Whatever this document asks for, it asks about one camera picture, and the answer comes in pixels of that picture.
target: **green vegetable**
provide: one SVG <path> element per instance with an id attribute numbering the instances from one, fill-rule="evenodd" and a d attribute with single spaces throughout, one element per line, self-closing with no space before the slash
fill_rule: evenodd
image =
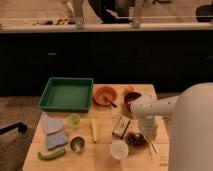
<path id="1" fill-rule="evenodd" d="M 40 152 L 38 152 L 38 157 L 41 160 L 54 160 L 60 156 L 63 156 L 65 153 L 66 153 L 66 149 L 62 148 L 49 155 L 42 155 Z"/>

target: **banana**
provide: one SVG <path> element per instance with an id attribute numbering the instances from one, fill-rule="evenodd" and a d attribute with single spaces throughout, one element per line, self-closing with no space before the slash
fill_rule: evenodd
<path id="1" fill-rule="evenodd" d="M 92 129 L 93 142 L 96 143 L 98 140 L 98 128 L 95 119 L 91 119 L 90 125 Z"/>

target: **paper cup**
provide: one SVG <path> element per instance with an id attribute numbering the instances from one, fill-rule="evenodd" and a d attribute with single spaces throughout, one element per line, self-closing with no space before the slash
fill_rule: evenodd
<path id="1" fill-rule="evenodd" d="M 122 140 L 115 140 L 110 146 L 110 153 L 117 160 L 125 159 L 129 153 L 128 145 Z"/>

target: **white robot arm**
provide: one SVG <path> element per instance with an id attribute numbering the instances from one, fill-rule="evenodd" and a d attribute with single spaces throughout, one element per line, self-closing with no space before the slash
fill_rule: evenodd
<path id="1" fill-rule="evenodd" d="M 144 94 L 130 110 L 146 136 L 156 133 L 155 115 L 172 117 L 169 171 L 213 170 L 213 83 L 197 84 L 162 100 Z"/>

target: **orange bowl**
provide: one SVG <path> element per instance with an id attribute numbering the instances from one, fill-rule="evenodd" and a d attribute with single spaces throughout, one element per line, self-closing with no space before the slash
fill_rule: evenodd
<path id="1" fill-rule="evenodd" d="M 110 102 L 107 101 L 106 98 L 104 98 L 104 96 L 113 102 L 117 98 L 117 92 L 112 87 L 103 86 L 95 91 L 93 99 L 97 104 L 101 106 L 111 105 Z"/>

